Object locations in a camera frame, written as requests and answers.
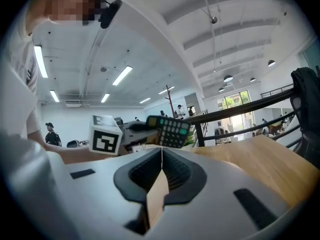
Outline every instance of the calculator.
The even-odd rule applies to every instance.
[[[183,120],[160,115],[148,116],[145,124],[160,131],[154,144],[177,149],[184,146],[191,126]]]

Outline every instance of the ceiling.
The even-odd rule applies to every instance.
[[[62,101],[99,106],[110,93],[104,105],[146,106],[166,85],[174,91],[199,87],[212,97],[225,75],[234,77],[227,88],[248,86],[252,77],[260,81],[272,70],[268,60],[284,60],[302,39],[292,31],[304,24],[292,0],[122,1],[108,29],[98,22],[48,22],[37,29],[33,41],[43,47],[49,75],[38,81],[40,100],[53,102],[49,90],[55,90]],[[113,86],[126,65],[132,72]]]

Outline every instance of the headphones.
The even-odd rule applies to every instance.
[[[105,5],[106,6],[105,8],[101,8],[101,3],[109,4],[109,6],[107,7],[107,5]],[[100,0],[100,2],[95,3],[95,5],[96,5],[96,8],[94,8],[94,14],[86,15],[82,19],[82,25],[88,26],[92,22],[98,20],[100,22],[100,27],[102,29],[106,29],[109,27],[109,25],[111,24],[111,21],[113,20],[116,13],[120,9],[122,5],[122,1],[115,0],[112,3],[108,3],[106,0]]]

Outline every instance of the wooden table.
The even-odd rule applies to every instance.
[[[190,151],[239,166],[277,192],[290,207],[307,199],[320,178],[320,171],[311,163],[264,135]]]

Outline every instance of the white cube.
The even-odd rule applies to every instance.
[[[93,115],[90,120],[91,152],[116,156],[123,132],[111,115]]]

